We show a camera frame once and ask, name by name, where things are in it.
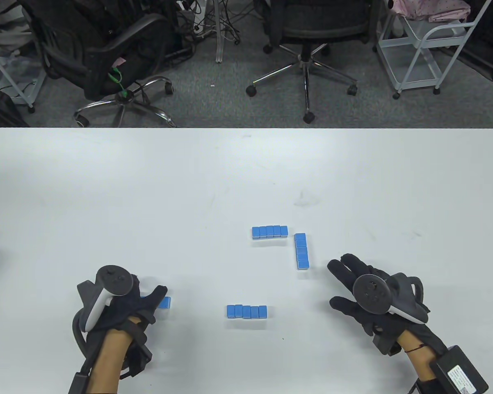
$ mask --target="chair armrest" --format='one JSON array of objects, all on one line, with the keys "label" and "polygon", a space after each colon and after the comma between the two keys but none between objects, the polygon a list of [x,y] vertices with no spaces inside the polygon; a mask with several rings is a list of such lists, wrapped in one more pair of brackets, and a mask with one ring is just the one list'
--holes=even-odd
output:
[{"label": "chair armrest", "polygon": [[106,76],[112,69],[115,60],[117,60],[132,43],[139,39],[139,35],[143,31],[156,23],[167,24],[168,20],[160,14],[147,14],[104,47],[88,48],[86,50],[84,64],[88,71],[87,81],[84,86],[85,97],[93,100],[102,98],[102,96],[100,96],[100,87],[104,84]]}]

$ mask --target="black bag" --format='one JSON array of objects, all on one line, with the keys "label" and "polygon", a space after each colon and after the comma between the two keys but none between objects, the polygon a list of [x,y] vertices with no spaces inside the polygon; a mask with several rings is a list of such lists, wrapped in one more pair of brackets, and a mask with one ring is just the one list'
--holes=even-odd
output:
[{"label": "black bag", "polygon": [[0,127],[29,127],[18,112],[14,102],[6,93],[0,91]]}]

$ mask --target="chair wheel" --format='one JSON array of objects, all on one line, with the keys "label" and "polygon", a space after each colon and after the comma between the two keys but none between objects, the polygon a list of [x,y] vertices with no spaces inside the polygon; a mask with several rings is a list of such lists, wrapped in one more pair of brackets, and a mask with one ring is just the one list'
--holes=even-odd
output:
[{"label": "chair wheel", "polygon": [[307,112],[305,113],[305,115],[303,116],[303,121],[306,123],[306,124],[311,124],[312,121],[316,118],[316,115],[314,115],[314,113],[312,112]]},{"label": "chair wheel", "polygon": [[349,96],[355,96],[358,92],[358,87],[356,85],[350,85],[347,89],[347,94]]},{"label": "chair wheel", "polygon": [[77,122],[77,126],[79,126],[79,127],[88,127],[89,126],[89,120],[87,120],[87,118],[85,118],[82,115],[77,115],[77,117],[75,118],[75,121]]},{"label": "chair wheel", "polygon": [[331,54],[331,47],[330,45],[325,45],[322,49],[321,49],[321,56],[328,56]]},{"label": "chair wheel", "polygon": [[173,94],[173,85],[171,82],[166,82],[166,84],[164,84],[164,92],[168,96],[171,96]]},{"label": "chair wheel", "polygon": [[246,93],[250,96],[250,97],[254,97],[256,95],[258,91],[256,90],[256,87],[254,85],[250,85],[248,86],[248,88],[246,88]]}]

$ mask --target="black battery pack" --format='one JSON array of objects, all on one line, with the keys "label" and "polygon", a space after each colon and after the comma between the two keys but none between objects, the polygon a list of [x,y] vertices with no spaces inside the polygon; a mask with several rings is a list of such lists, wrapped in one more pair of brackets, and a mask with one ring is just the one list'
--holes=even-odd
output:
[{"label": "black battery pack", "polygon": [[429,364],[449,394],[483,394],[489,386],[459,346]]}]

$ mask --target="black office chair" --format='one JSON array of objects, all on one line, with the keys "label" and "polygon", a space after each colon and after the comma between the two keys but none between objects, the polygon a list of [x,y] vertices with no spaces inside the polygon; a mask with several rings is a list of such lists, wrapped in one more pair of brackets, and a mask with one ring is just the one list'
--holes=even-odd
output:
[{"label": "black office chair", "polygon": [[[89,125],[89,120],[81,114],[85,109],[113,105],[118,107],[114,127],[121,126],[127,107],[151,113],[175,127],[172,118],[162,109],[153,107],[144,92],[151,85],[164,81],[166,94],[173,94],[173,85],[168,78],[150,77],[164,58],[172,36],[166,17],[145,14],[142,10],[130,15],[129,11],[122,10],[123,20],[127,22],[123,25],[109,17],[101,18],[98,12],[94,12],[97,19],[93,21],[85,8],[74,0],[18,2],[25,10],[48,77],[65,78],[82,88],[85,98],[95,101],[74,113],[79,126]],[[112,66],[119,58],[125,62],[117,66],[117,72]],[[128,89],[146,78],[149,80],[135,90]],[[112,94],[113,99],[103,100]]]},{"label": "black office chair", "polygon": [[[263,18],[265,34],[269,36],[269,45],[263,51],[271,53],[273,48],[288,52],[296,57],[291,64],[263,75],[252,81],[246,93],[256,95],[256,85],[285,71],[299,66],[303,69],[305,82],[305,115],[303,120],[311,123],[314,113],[310,111],[308,94],[309,69],[317,67],[335,77],[350,82],[347,93],[355,96],[357,80],[337,71],[327,64],[320,62],[315,55],[321,51],[329,53],[329,43],[359,39],[367,43],[376,40],[376,27],[379,8],[383,0],[271,0],[270,5],[265,0],[254,0],[256,11]],[[284,44],[301,45],[298,54]]]}]

